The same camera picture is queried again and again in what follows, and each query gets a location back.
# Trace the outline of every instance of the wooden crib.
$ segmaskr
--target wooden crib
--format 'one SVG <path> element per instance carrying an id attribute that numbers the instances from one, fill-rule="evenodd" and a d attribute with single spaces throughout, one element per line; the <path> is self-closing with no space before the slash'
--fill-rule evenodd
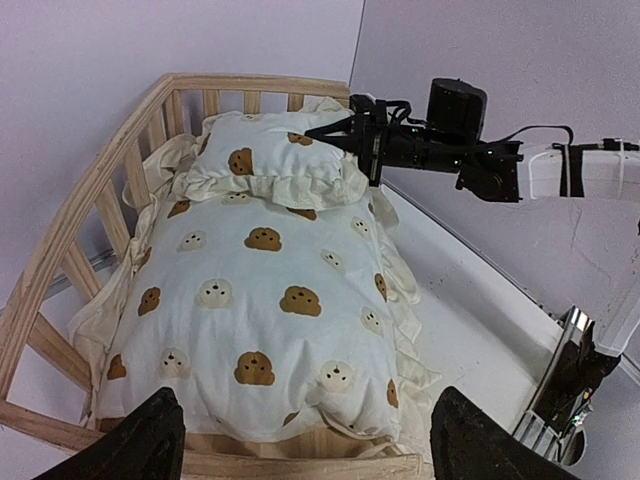
<path id="1" fill-rule="evenodd" d="M 118 259 L 127 252 L 130 234 L 113 181 L 124 167 L 131 197 L 139 212 L 150 202 L 142 162 L 167 139 L 185 131 L 189 115 L 185 95 L 202 96 L 205 116 L 220 113 L 220 92 L 242 92 L 244 112 L 261 111 L 261 94 L 287 95 L 287 109 L 298 110 L 305 96 L 337 99 L 348 104 L 345 83 L 292 77 L 238 75 L 166 75 L 87 169 L 58 211 L 29 264 L 18 279 L 0 319 L 0 423 L 66 452 L 91 445 L 103 433 L 51 418 L 7 401 L 25 345 L 91 394 L 88 363 L 40 313 L 55 272 L 61 268 L 88 302 L 102 284 L 77 235 L 95 205 Z M 314 436 L 300 437 L 312 442 Z M 420 455 L 391 454 L 382 458 L 259 458 L 185 451 L 183 475 L 202 478 L 429 478 Z"/>

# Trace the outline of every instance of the pillow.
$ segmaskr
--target pillow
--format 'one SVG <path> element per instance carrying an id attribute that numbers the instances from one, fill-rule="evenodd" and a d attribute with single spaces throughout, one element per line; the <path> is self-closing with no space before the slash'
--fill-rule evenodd
<path id="1" fill-rule="evenodd" d="M 192 150 L 196 161 L 176 176 L 173 192 L 204 201 L 250 191 L 284 207 L 316 211 L 354 203 L 368 184 L 356 157 L 304 136 L 349 115 L 335 100 L 325 99 L 300 112 L 210 117 Z"/>

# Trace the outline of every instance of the bear pattern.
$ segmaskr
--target bear pattern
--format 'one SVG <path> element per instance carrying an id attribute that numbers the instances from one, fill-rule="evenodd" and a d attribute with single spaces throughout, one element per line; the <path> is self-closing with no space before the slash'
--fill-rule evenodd
<path id="1" fill-rule="evenodd" d="M 233 306 L 233 289 L 227 280 L 211 279 L 200 286 L 196 295 L 199 308 L 231 308 Z"/>
<path id="2" fill-rule="evenodd" d="M 193 252 L 200 250 L 207 244 L 207 234 L 202 230 L 187 233 L 178 245 L 179 252 Z"/>
<path id="3" fill-rule="evenodd" d="M 177 348 L 165 348 L 160 356 L 160 378 L 189 378 L 189 357 Z"/>
<path id="4" fill-rule="evenodd" d="M 211 132 L 207 133 L 207 136 L 204 137 L 204 140 L 202 141 L 202 145 L 200 145 L 200 150 L 198 150 L 198 155 L 202 155 L 202 152 L 205 151 L 205 149 L 207 148 L 207 145 L 209 144 L 210 137 L 211 137 Z"/>
<path id="5" fill-rule="evenodd" d="M 376 335 L 382 335 L 382 321 L 379 315 L 369 307 L 363 307 L 360 314 L 360 321 L 367 330 L 375 333 Z"/>
<path id="6" fill-rule="evenodd" d="M 398 408 L 398 391 L 396 390 L 396 384 L 393 380 L 389 380 L 387 384 L 387 402 L 394 408 Z"/>
<path id="7" fill-rule="evenodd" d="M 138 271 L 140 271 L 140 269 L 144 267 L 151 258 L 151 250 L 153 250 L 153 247 L 147 247 L 147 249 L 144 251 L 144 254 L 138 262 Z"/>
<path id="8" fill-rule="evenodd" d="M 312 222 L 315 222 L 318 219 L 318 214 L 316 213 L 315 210 L 311 210 L 311 209 L 300 210 L 297 208 L 289 208 L 289 207 L 287 207 L 287 210 L 289 210 L 291 213 L 295 215 L 300 215 L 301 217 L 304 217 L 307 220 L 311 220 Z"/>
<path id="9" fill-rule="evenodd" d="M 273 385 L 276 375 L 271 360 L 262 352 L 246 352 L 238 358 L 233 376 L 242 385 Z"/>
<path id="10" fill-rule="evenodd" d="M 229 168 L 234 175 L 253 175 L 253 154 L 250 148 L 235 150 L 229 155 Z"/>
<path id="11" fill-rule="evenodd" d="M 225 195 L 220 203 L 222 205 L 248 205 L 251 203 L 251 197 L 242 192 L 230 193 Z"/>
<path id="12" fill-rule="evenodd" d="M 280 308 L 283 312 L 309 317 L 319 317 L 322 312 L 318 295 L 308 288 L 298 285 L 293 285 L 285 290 L 284 296 L 280 299 Z"/>
<path id="13" fill-rule="evenodd" d="M 355 380 L 355 371 L 344 362 L 330 360 L 320 369 L 320 384 L 331 393 L 347 393 Z"/>
<path id="14" fill-rule="evenodd" d="M 122 362 L 122 355 L 118 354 L 111 359 L 109 370 L 107 371 L 107 380 L 115 380 L 116 378 L 124 378 L 127 376 L 127 368 Z"/>
<path id="15" fill-rule="evenodd" d="M 387 284 L 384 281 L 384 277 L 382 276 L 381 273 L 376 273 L 374 280 L 376 282 L 376 288 L 378 289 L 378 291 L 380 292 L 380 295 L 382 295 L 382 298 L 384 298 L 384 301 L 386 302 L 387 301 Z"/>
<path id="16" fill-rule="evenodd" d="M 161 292 L 158 287 L 151 287 L 145 290 L 140 299 L 140 305 L 138 305 L 139 317 L 158 308 L 158 305 L 160 305 L 160 294 Z"/>
<path id="17" fill-rule="evenodd" d="M 360 217 L 353 217 L 351 220 L 351 228 L 353 228 L 355 232 L 365 240 L 371 239 L 371 228 L 369 228 L 367 222 L 362 220 Z"/>
<path id="18" fill-rule="evenodd" d="M 287 138 L 291 143 L 297 143 L 298 145 L 302 145 L 303 147 L 308 147 L 313 143 L 313 139 L 307 137 L 306 135 L 300 135 L 298 133 L 288 132 Z"/>
<path id="19" fill-rule="evenodd" d="M 269 227 L 258 227 L 251 230 L 249 236 L 244 240 L 244 245 L 247 248 L 268 252 L 279 252 L 282 248 L 280 234 Z"/>
<path id="20" fill-rule="evenodd" d="M 339 273 L 345 275 L 347 273 L 347 269 L 344 264 L 344 260 L 335 252 L 331 250 L 320 250 L 320 256 L 322 259 L 327 262 L 332 268 L 335 268 Z"/>
<path id="21" fill-rule="evenodd" d="M 289 423 L 293 421 L 294 418 L 298 416 L 300 412 L 291 412 L 289 415 L 284 417 L 284 422 L 282 422 L 282 426 L 286 427 Z"/>
<path id="22" fill-rule="evenodd" d="M 173 205 L 173 207 L 171 208 L 171 211 L 169 212 L 169 215 L 167 215 L 167 218 L 180 215 L 181 213 L 186 212 L 190 208 L 191 208 L 191 200 L 180 200 Z"/>

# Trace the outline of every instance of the white floor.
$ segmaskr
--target white floor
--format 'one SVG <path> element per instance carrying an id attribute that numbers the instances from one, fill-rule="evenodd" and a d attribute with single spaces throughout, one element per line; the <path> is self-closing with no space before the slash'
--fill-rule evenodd
<path id="1" fill-rule="evenodd" d="M 423 286 L 415 307 L 424 328 L 423 361 L 443 374 L 436 399 L 456 386 L 503 428 L 512 431 L 530 401 L 560 337 L 560 328 L 500 274 L 395 193 L 400 215 L 395 241 Z M 109 272 L 99 273 L 105 279 Z M 43 305 L 61 332 L 82 301 L 69 288 Z M 78 422 L 83 392 L 26 349 L 9 400 L 46 415 Z M 0 427 L 0 479 L 23 480 L 66 455 Z"/>

